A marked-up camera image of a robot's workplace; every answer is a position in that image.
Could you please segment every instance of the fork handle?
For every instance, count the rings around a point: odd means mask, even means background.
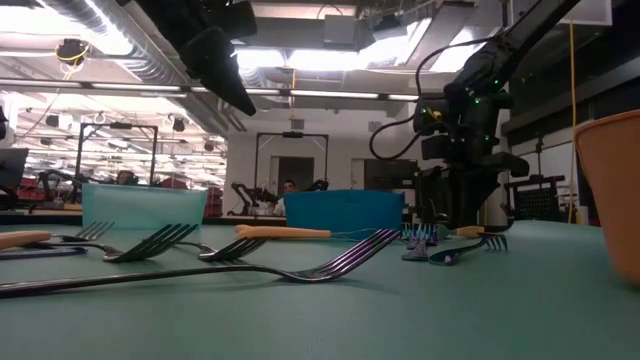
[[[0,233],[0,250],[49,240],[50,238],[51,232],[40,230]]]
[[[278,226],[254,226],[238,233],[239,239],[276,238],[276,239],[326,239],[331,231],[298,229]]]

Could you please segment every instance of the pipe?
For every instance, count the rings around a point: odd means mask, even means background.
[[[117,52],[115,55],[145,59],[146,61],[120,63],[142,82],[185,85],[190,83],[115,0],[36,1],[43,7],[84,25],[95,35],[91,40],[92,43],[95,42],[98,48],[105,49],[103,52],[109,52],[107,48],[113,47]],[[172,101],[192,114],[193,119],[203,130],[218,134],[226,134],[229,130],[227,122],[194,94],[187,94],[184,99],[172,99]]]

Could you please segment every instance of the ceiling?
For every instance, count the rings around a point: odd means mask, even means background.
[[[103,23],[114,20],[116,25],[108,27],[108,34],[92,32],[86,23],[72,21],[49,8],[7,7],[29,2],[49,4],[51,1],[0,0],[0,6],[4,5],[3,22],[0,23],[0,77],[138,84],[144,78],[140,76],[139,69],[136,70],[139,63],[157,66],[171,74],[168,78],[172,84],[194,84],[184,74],[185,67],[175,49],[135,1],[125,7],[118,6],[115,0],[85,1],[103,11]],[[272,49],[281,53],[286,61],[291,61],[297,50],[331,48],[335,44],[326,43],[326,19],[330,18],[327,15],[339,15],[340,12],[354,17],[351,21],[356,21],[357,33],[355,40],[340,51],[370,55],[364,66],[344,70],[305,70],[304,66],[295,71],[273,66],[254,68],[250,71],[251,76],[243,75],[247,86],[251,87],[414,94],[413,74],[423,56],[453,41],[492,34],[502,21],[501,0],[469,1],[476,6],[465,8],[438,8],[442,1],[430,0],[334,0],[331,4],[320,0],[251,2],[258,17],[258,34],[236,41],[238,56],[246,49]],[[514,6],[526,8],[526,3],[525,0],[516,1]],[[372,28],[382,16],[394,13],[398,14],[402,26],[407,27],[407,34],[376,43]],[[595,31],[597,29],[584,31],[585,39]],[[65,38],[80,38],[91,45],[86,60],[80,66],[64,65],[55,56],[56,46]],[[134,50],[139,45],[133,59],[126,55],[131,51],[128,48],[131,43]],[[421,81],[425,91],[439,92],[453,80],[455,71],[473,52],[473,49],[468,50],[452,52],[447,60],[441,62],[453,66],[453,70],[424,71]],[[399,61],[398,54],[406,54],[406,60]],[[427,69],[435,70],[438,66],[434,65],[429,64]],[[368,121],[388,121],[405,105],[374,100],[309,97],[292,101],[291,98],[254,96],[259,111],[250,118],[235,112],[214,94],[189,94],[186,99],[174,99],[153,92],[95,94],[82,89],[78,89],[76,94],[58,92],[45,93],[22,87],[5,91],[2,95],[17,104],[14,107],[18,108],[15,110],[18,138],[15,145],[34,150],[30,158],[32,168],[56,166],[72,169],[81,122],[125,122],[158,126],[160,144],[157,152],[161,155],[156,172],[177,174],[193,180],[194,184],[224,182],[226,145],[223,137],[230,132],[286,130],[290,125],[288,117],[294,114],[305,118],[309,129],[337,131],[343,136],[349,131],[353,134],[366,133]],[[64,128],[46,125],[47,115],[71,119],[71,125]],[[172,129],[171,123],[176,118],[185,119],[184,132]],[[149,173],[151,142],[147,137],[150,133],[143,134],[140,130],[124,133],[108,127],[102,128],[100,133],[102,135],[96,132],[95,139],[85,144],[84,171],[104,176],[113,176],[120,169],[131,169],[141,177]],[[51,137],[51,145],[41,143],[41,139],[46,137]],[[109,137],[112,140],[133,138],[136,141],[127,140],[131,144],[128,148],[114,150],[107,144]],[[176,139],[184,141],[177,144]],[[215,144],[214,151],[204,150],[207,140]]]

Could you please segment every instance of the desk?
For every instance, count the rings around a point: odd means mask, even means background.
[[[192,240],[198,236],[220,248],[234,231],[205,226]],[[599,229],[518,222],[508,239],[509,255],[477,251],[450,268],[401,261],[404,247],[392,244],[343,280],[317,285],[227,273],[4,299],[0,351],[7,360],[586,360],[640,354],[640,292],[612,272]],[[117,232],[105,241],[132,245]],[[351,245],[272,242],[247,260],[304,269]],[[100,257],[89,250],[0,262],[0,282],[206,266],[191,249],[131,264]]]

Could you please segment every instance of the metal frame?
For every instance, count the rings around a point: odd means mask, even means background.
[[[87,135],[87,137],[84,137],[84,129],[87,126],[91,126],[93,128],[93,131],[91,131],[89,133],[89,135]],[[132,128],[138,128],[138,129],[151,129],[153,130],[153,145],[151,147],[151,172],[150,172],[150,178],[149,178],[149,186],[151,186],[151,184],[153,184],[153,175],[155,172],[155,167],[156,167],[156,146],[158,145],[158,127],[155,125],[133,125],[133,124],[123,124],[123,123],[111,123],[111,124],[92,124],[92,123],[81,123],[80,124],[80,135],[78,137],[78,155],[76,157],[76,174],[75,177],[78,177],[78,175],[80,175],[80,161],[82,160],[82,145],[84,144],[85,140],[89,140],[91,138],[91,136],[93,136],[93,134],[100,130],[102,127],[107,126],[110,127],[112,129],[132,129]]]
[[[292,139],[294,137],[291,136],[285,136],[285,134],[287,134],[286,132],[284,133],[272,133],[272,132],[259,132],[256,134],[256,154],[255,154],[255,158],[254,158],[254,166],[253,166],[253,188],[255,189],[256,186],[258,186],[258,155],[260,154],[260,138],[263,136],[282,136],[282,138],[289,138]],[[319,138],[323,138],[325,141],[325,149],[324,149],[324,178],[327,178],[327,169],[329,168],[329,135],[327,134],[304,134],[304,133],[299,133],[300,135],[300,139],[305,138],[305,137],[319,137]],[[254,219],[257,219],[258,216],[261,215],[257,215],[254,214]]]

